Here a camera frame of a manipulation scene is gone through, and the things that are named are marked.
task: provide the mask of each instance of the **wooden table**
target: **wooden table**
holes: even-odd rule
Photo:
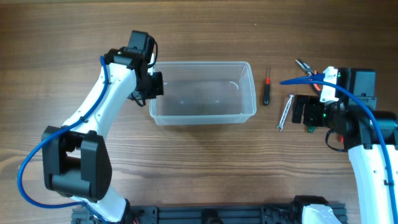
[[[69,223],[71,209],[25,202],[16,176],[47,125],[61,126],[81,105],[100,71],[99,56],[143,30],[159,43],[159,61],[251,64],[257,114],[244,124],[157,126],[148,107],[126,101],[108,134],[112,185],[133,205],[289,202],[321,195],[346,204],[359,223],[348,155],[325,145],[326,129],[275,126],[302,76],[314,69],[374,68],[378,109],[398,112],[398,4],[355,1],[198,1],[0,6],[0,223]],[[272,98],[261,105],[266,66]],[[69,201],[45,189],[38,153],[24,174],[26,191],[45,203]]]

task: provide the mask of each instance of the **wrench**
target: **wrench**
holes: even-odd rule
[[[280,121],[279,121],[279,125],[276,126],[276,129],[279,129],[279,131],[284,130],[285,119],[286,119],[287,113],[289,112],[290,105],[292,104],[293,97],[294,97],[293,94],[289,95],[289,100],[286,103],[284,113],[282,114],[282,117],[280,118]]]

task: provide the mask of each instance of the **blue tube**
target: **blue tube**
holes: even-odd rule
[[[374,130],[376,131],[377,137],[379,138],[382,153],[384,156],[384,160],[386,162],[388,182],[392,183],[392,185],[389,185],[390,201],[391,201],[391,208],[392,208],[392,217],[394,219],[394,223],[397,224],[398,223],[398,211],[397,211],[396,194],[395,194],[395,190],[394,190],[394,179],[392,177],[392,168],[391,168],[390,157],[388,155],[386,142],[384,141],[380,127],[376,121],[376,118],[373,116],[372,111],[369,110],[369,108],[366,107],[365,104],[363,104],[361,100],[359,100],[356,96],[354,96],[348,90],[344,89],[341,86],[334,85],[332,83],[322,82],[322,81],[304,81],[304,80],[294,79],[294,80],[282,81],[282,82],[280,82],[280,84],[281,85],[301,85],[301,84],[304,84],[304,85],[308,85],[308,84],[327,85],[327,86],[335,88],[336,90],[342,92],[344,95],[350,97],[359,107],[362,108],[362,110],[365,111],[365,113],[369,116],[369,119],[372,121]]]
[[[105,77],[105,83],[104,83],[104,88],[102,89],[102,92],[100,94],[100,96],[98,97],[98,99],[95,101],[94,105],[87,111],[87,113],[83,116],[84,119],[87,119],[96,109],[96,107],[99,105],[99,103],[101,102],[101,100],[104,98],[104,95],[106,93],[106,89],[108,88],[108,83],[109,83],[109,77],[108,77],[108,71],[106,69],[106,64],[105,64],[105,59],[104,57],[100,57],[101,60],[101,64],[103,66],[103,70],[104,70],[104,77]],[[53,140],[54,138],[57,138],[63,134],[65,134],[66,132],[68,132],[69,130],[79,126],[84,119],[79,119],[78,121],[76,121],[75,123],[73,123],[72,125],[63,128],[55,133],[53,133],[52,135],[50,135],[48,138],[44,139],[40,144],[38,144],[30,153],[29,155],[26,157],[26,159],[22,162],[21,167],[19,168],[18,171],[18,176],[17,176],[17,185],[18,185],[18,189],[19,192],[21,193],[22,197],[29,203],[31,203],[32,205],[35,205],[37,207],[40,208],[65,208],[65,207],[70,207],[70,206],[75,206],[75,205],[81,205],[81,206],[86,206],[85,202],[71,202],[71,203],[63,203],[63,204],[59,204],[59,205],[47,205],[47,204],[43,204],[40,202],[36,202],[35,200],[33,200],[32,198],[30,198],[24,189],[24,186],[22,184],[22,175],[24,174],[26,165],[28,164],[28,162],[33,158],[33,156],[36,154],[36,152],[38,152],[39,150],[41,150],[46,144],[48,144],[51,140]]]

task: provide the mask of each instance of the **wooden tabletop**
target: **wooden tabletop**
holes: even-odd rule
[[[16,177],[48,125],[61,126],[99,72],[99,56],[142,30],[159,43],[160,62],[247,61],[257,113],[244,124],[157,126],[148,107],[127,101],[106,140],[112,185],[133,205],[289,202],[319,195],[345,203],[360,223],[353,169],[325,145],[326,128],[278,123],[302,76],[294,59],[377,71],[379,110],[398,112],[398,4],[355,1],[170,1],[0,6],[0,223],[69,223],[71,209],[44,210],[19,195]],[[271,103],[261,104],[266,67]],[[42,157],[27,166],[27,193],[69,201],[45,189]]]

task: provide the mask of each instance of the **black and red screwdriver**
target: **black and red screwdriver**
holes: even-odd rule
[[[262,104],[267,106],[269,104],[270,100],[270,91],[271,91],[271,68],[267,67],[266,68],[266,87],[264,87],[264,96],[262,96]]]

